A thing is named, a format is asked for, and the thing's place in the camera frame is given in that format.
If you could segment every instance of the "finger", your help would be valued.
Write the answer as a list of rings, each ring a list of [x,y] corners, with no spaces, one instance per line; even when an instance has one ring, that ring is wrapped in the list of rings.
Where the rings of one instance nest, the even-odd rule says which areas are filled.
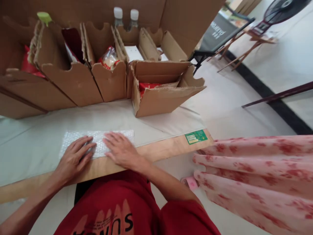
[[[112,138],[113,138],[116,142],[119,142],[120,139],[119,139],[119,136],[118,136],[116,133],[110,132],[109,135],[112,136]]]
[[[78,170],[79,171],[81,171],[88,164],[88,162],[91,160],[93,154],[94,154],[93,152],[90,152],[82,158],[82,160],[78,164]]]
[[[105,155],[106,155],[107,157],[109,157],[110,159],[112,159],[112,160],[113,160],[113,158],[114,158],[114,155],[113,155],[113,153],[111,153],[111,152],[106,152]]]
[[[116,138],[119,140],[119,141],[124,141],[124,135],[122,133],[115,133],[116,134]]]
[[[116,146],[117,141],[115,140],[115,138],[111,135],[111,134],[105,134],[106,140],[109,141],[111,143],[111,145]]]
[[[84,144],[86,144],[88,141],[91,141],[92,139],[93,139],[92,136],[81,139],[73,146],[72,151],[74,153],[78,152]]]
[[[88,151],[88,149],[95,147],[96,143],[90,143],[83,146],[78,152],[75,154],[79,159]]]
[[[128,140],[128,138],[123,135],[122,133],[118,133],[119,137],[122,139],[122,140]]]
[[[81,138],[75,140],[74,142],[72,142],[72,143],[69,145],[68,149],[72,149],[73,146],[74,146],[77,142],[81,141],[82,139],[84,139],[84,138],[86,138],[86,137],[88,137],[88,136],[87,136],[87,135],[84,135],[83,137],[81,137]]]
[[[114,148],[114,145],[106,138],[103,139],[103,142],[105,143],[105,145],[112,150]]]

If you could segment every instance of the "white tablecloth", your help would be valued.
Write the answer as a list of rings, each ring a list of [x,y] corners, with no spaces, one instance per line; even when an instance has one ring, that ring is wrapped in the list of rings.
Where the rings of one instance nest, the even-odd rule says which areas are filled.
[[[191,100],[170,114],[135,118],[131,100],[0,118],[0,186],[53,171],[66,131],[134,130],[135,145],[205,129]]]

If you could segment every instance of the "bubble wrap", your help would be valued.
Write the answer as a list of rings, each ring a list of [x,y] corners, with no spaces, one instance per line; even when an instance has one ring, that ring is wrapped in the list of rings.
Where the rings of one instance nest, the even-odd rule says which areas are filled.
[[[62,156],[65,153],[65,150],[67,147],[77,140],[78,138],[83,137],[84,135],[87,136],[93,136],[93,143],[97,143],[96,148],[93,150],[94,155],[93,158],[98,158],[98,157],[103,157],[105,152],[108,152],[109,149],[108,147],[103,143],[103,138],[105,137],[104,134],[108,133],[109,131],[80,131],[80,132],[66,132],[63,138],[60,154],[59,154],[59,159],[62,158]],[[134,130],[127,130],[127,131],[114,131],[117,133],[122,133],[125,135],[133,144],[134,144]]]

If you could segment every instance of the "red t-shirt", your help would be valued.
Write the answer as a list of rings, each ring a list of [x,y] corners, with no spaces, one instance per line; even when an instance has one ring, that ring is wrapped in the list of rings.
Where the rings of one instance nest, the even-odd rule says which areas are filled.
[[[170,201],[160,210],[150,183],[130,170],[94,182],[54,234],[220,235],[195,201]]]

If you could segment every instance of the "hand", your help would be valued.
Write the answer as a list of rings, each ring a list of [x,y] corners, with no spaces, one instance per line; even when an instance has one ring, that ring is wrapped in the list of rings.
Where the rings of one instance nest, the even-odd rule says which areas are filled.
[[[105,134],[103,142],[111,150],[105,153],[113,162],[123,168],[138,171],[138,168],[150,165],[150,162],[141,156],[132,143],[123,134],[110,132]]]
[[[59,165],[50,177],[50,183],[58,188],[64,187],[71,179],[79,175],[92,158],[93,152],[83,155],[88,149],[95,147],[96,143],[84,145],[93,139],[92,136],[84,136],[75,140],[66,149]]]

